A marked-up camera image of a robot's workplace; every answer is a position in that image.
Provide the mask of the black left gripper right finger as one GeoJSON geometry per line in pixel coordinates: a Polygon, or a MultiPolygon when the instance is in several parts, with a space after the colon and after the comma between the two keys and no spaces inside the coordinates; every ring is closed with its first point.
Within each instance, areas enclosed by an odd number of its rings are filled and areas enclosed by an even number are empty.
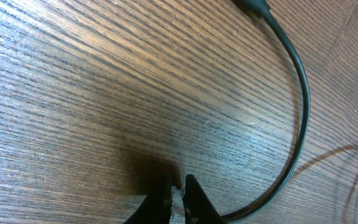
{"type": "Polygon", "coordinates": [[[225,224],[192,174],[186,176],[182,200],[186,224],[225,224]]]}

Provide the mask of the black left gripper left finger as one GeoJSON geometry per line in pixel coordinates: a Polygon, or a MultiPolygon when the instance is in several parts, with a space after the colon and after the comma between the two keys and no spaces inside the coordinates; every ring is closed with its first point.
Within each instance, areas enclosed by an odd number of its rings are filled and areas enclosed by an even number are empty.
{"type": "Polygon", "coordinates": [[[151,186],[141,205],[124,224],[169,224],[172,203],[172,181],[160,179],[151,186]]]}

